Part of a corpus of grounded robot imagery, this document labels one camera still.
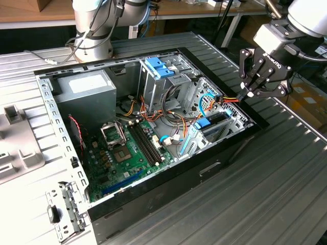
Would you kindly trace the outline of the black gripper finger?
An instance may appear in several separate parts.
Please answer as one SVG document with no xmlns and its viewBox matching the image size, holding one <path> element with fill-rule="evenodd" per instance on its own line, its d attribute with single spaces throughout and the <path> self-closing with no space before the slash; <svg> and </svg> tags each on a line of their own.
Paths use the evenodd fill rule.
<svg viewBox="0 0 327 245">
<path fill-rule="evenodd" d="M 252 97 L 252 92 L 258 87 L 256 80 L 260 76 L 258 72 L 265 64 L 265 59 L 262 56 L 256 58 L 255 51 L 256 49 L 254 48 L 240 50 L 239 77 L 242 79 L 242 82 L 239 100 Z"/>
<path fill-rule="evenodd" d="M 293 89 L 289 82 L 293 70 L 290 67 L 276 68 L 253 67 L 251 71 L 246 72 L 243 79 L 243 99 L 246 97 L 285 97 Z"/>
</svg>

